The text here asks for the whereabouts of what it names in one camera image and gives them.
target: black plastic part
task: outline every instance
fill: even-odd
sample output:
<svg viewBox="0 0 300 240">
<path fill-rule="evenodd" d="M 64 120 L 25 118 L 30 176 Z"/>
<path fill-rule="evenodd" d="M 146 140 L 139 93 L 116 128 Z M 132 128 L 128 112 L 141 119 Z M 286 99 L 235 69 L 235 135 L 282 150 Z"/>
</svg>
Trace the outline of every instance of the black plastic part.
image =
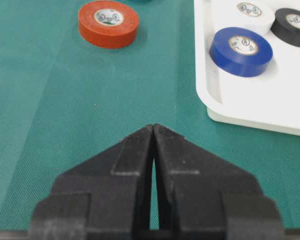
<svg viewBox="0 0 300 240">
<path fill-rule="evenodd" d="M 254 194 L 222 195 L 227 219 L 227 240 L 282 240 L 282 226 L 276 204 L 269 198 Z"/>
<path fill-rule="evenodd" d="M 150 231 L 156 166 L 159 231 Z M 147 125 L 60 175 L 29 240 L 283 240 L 276 204 L 250 173 L 172 130 Z"/>
<path fill-rule="evenodd" d="M 136 240 L 174 240 L 174 233 L 167 230 L 140 231 Z M 285 230 L 286 240 L 300 240 L 300 229 L 291 228 Z M 0 240 L 29 240 L 26 231 L 0 231 Z"/>
</svg>

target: white tray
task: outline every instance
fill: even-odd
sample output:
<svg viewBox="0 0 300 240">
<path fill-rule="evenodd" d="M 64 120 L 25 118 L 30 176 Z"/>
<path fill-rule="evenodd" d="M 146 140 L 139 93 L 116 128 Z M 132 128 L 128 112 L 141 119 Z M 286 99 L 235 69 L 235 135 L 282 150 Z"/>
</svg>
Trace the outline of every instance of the white tray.
<svg viewBox="0 0 300 240">
<path fill-rule="evenodd" d="M 209 117 L 218 122 L 300 135 L 300 47 L 283 42 L 270 31 L 263 36 L 273 49 L 266 72 L 252 78 L 225 72 L 209 54 L 216 33 L 212 1 L 194 0 L 196 91 Z M 281 8 L 300 10 L 300 0 L 259 1 L 274 12 Z"/>
</svg>

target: green cloth surface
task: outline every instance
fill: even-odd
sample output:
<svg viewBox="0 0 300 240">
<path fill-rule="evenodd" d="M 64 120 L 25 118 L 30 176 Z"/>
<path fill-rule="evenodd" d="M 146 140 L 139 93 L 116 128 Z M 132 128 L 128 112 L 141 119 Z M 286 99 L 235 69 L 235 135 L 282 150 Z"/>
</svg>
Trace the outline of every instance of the green cloth surface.
<svg viewBox="0 0 300 240">
<path fill-rule="evenodd" d="M 285 226 L 300 228 L 300 136 L 208 117 L 196 93 L 193 1 L 122 0 L 140 17 L 122 49 L 81 38 L 86 2 L 0 0 L 0 230 L 27 229 L 57 175 L 150 123 L 253 173 Z"/>
</svg>

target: red electrical tape roll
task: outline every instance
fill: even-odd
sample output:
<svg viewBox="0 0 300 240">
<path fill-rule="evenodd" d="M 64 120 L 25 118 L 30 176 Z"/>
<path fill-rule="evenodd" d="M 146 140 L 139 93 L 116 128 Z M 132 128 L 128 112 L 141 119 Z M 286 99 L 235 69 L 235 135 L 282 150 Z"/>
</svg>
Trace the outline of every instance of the red electrical tape roll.
<svg viewBox="0 0 300 240">
<path fill-rule="evenodd" d="M 137 36 L 139 17 L 125 4 L 93 1 L 78 14 L 79 32 L 89 43 L 102 48 L 118 49 L 130 45 Z"/>
</svg>

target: white electrical tape roll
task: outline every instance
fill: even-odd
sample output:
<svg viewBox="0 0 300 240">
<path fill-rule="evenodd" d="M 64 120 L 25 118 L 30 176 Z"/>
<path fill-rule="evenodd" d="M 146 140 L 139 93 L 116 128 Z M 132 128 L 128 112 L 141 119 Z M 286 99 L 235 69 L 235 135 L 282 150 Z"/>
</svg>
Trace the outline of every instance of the white electrical tape roll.
<svg viewBox="0 0 300 240">
<path fill-rule="evenodd" d="M 212 9 L 216 32 L 237 27 L 263 36 L 269 32 L 276 19 L 269 6 L 255 0 L 213 0 Z"/>
</svg>

